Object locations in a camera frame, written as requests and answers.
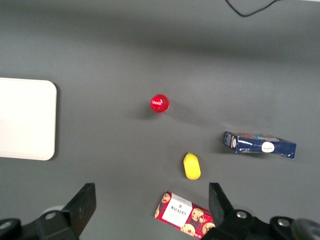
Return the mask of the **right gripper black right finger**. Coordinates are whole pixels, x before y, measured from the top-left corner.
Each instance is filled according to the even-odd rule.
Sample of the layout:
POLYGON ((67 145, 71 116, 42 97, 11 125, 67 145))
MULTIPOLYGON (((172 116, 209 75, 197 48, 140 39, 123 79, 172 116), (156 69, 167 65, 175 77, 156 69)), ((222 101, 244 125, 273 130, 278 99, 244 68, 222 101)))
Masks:
POLYGON ((209 211, 215 227, 202 237, 203 240, 269 240, 269 225, 258 220, 248 211, 236 209, 219 183, 210 183, 209 211))

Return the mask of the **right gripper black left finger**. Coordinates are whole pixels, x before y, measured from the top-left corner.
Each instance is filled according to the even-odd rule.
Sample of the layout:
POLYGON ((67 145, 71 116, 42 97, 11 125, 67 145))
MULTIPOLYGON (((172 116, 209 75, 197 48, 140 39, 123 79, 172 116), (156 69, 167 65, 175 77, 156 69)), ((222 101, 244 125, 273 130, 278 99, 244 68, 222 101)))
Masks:
POLYGON ((86 183, 61 209, 51 210, 36 221, 40 240, 78 240, 96 210, 96 186, 86 183))

